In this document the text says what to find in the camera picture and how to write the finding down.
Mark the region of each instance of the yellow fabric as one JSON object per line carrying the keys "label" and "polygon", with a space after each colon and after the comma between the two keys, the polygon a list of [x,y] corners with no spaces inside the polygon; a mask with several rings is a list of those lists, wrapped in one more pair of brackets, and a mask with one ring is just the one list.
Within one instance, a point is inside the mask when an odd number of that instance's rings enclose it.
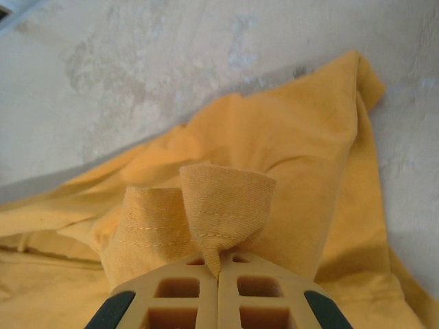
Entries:
{"label": "yellow fabric", "polygon": [[367,116],[383,92],[352,51],[0,206],[1,327],[80,328],[107,279],[199,249],[217,273],[215,253],[235,246],[321,284],[354,328],[437,328],[438,301],[388,247]]}

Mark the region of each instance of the rectangular hole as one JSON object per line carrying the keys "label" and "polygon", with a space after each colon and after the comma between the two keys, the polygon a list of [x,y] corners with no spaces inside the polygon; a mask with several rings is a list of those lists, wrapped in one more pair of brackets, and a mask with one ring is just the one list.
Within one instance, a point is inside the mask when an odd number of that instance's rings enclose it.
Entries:
{"label": "rectangular hole", "polygon": [[288,308],[266,308],[241,306],[241,327],[243,329],[296,329],[289,316]]}
{"label": "rectangular hole", "polygon": [[200,296],[200,281],[195,278],[168,278],[158,285],[157,298],[196,298]]}
{"label": "rectangular hole", "polygon": [[195,265],[195,266],[204,265],[204,259],[203,258],[197,258],[197,259],[192,260],[191,262],[189,262],[187,264],[188,265]]}
{"label": "rectangular hole", "polygon": [[234,263],[249,263],[248,260],[246,260],[244,257],[241,257],[240,255],[234,255],[232,260]]}
{"label": "rectangular hole", "polygon": [[196,308],[150,308],[145,329],[195,329]]}
{"label": "rectangular hole", "polygon": [[265,276],[240,276],[237,281],[241,296],[282,297],[279,283]]}

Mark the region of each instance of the seam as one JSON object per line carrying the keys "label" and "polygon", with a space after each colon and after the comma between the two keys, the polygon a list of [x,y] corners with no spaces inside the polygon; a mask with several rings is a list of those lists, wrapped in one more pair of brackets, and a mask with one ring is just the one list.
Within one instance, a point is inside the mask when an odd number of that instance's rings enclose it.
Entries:
{"label": "seam", "polygon": [[209,238],[212,237],[219,237],[219,238],[226,238],[226,239],[232,239],[232,240],[238,240],[236,238],[234,238],[233,236],[227,236],[227,235],[221,235],[221,234],[199,234],[197,236],[195,236],[196,238],[200,237],[200,236],[207,236]]}
{"label": "seam", "polygon": [[119,240],[119,243],[123,243],[124,245],[135,245],[136,247],[164,247],[167,245],[184,245],[185,243],[189,243],[192,242],[193,239],[188,240],[188,241],[183,241],[183,242],[173,242],[173,243],[161,243],[159,245],[144,245],[141,243],[131,243],[131,242],[127,242],[127,241],[121,241]]}
{"label": "seam", "polygon": [[159,226],[157,228],[141,228],[140,226],[135,225],[123,225],[125,228],[133,228],[135,230],[141,230],[141,231],[148,231],[148,230],[166,230],[166,229],[173,229],[173,228],[182,228],[187,226],[187,224],[179,225],[179,226]]}
{"label": "seam", "polygon": [[219,214],[218,212],[210,212],[210,211],[197,211],[196,214],[205,214],[205,215],[223,216],[223,217],[232,217],[232,218],[242,218],[242,219],[252,220],[250,217],[239,216],[239,215]]}

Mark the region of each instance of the stained surface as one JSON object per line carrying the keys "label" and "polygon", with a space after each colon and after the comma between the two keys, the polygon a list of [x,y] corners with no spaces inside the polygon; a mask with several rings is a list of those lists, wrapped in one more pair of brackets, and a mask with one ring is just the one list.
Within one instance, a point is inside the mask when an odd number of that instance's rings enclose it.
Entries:
{"label": "stained surface", "polygon": [[371,119],[390,242],[439,297],[438,31],[436,0],[48,1],[0,37],[0,202],[356,48],[389,86]]}

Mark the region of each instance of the fabric fold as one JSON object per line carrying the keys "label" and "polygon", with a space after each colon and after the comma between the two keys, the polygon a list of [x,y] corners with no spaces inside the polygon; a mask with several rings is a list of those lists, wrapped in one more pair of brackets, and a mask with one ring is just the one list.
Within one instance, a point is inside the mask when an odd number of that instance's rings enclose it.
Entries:
{"label": "fabric fold", "polygon": [[270,213],[276,182],[266,175],[217,166],[180,169],[190,231],[218,279],[220,252],[249,247]]}

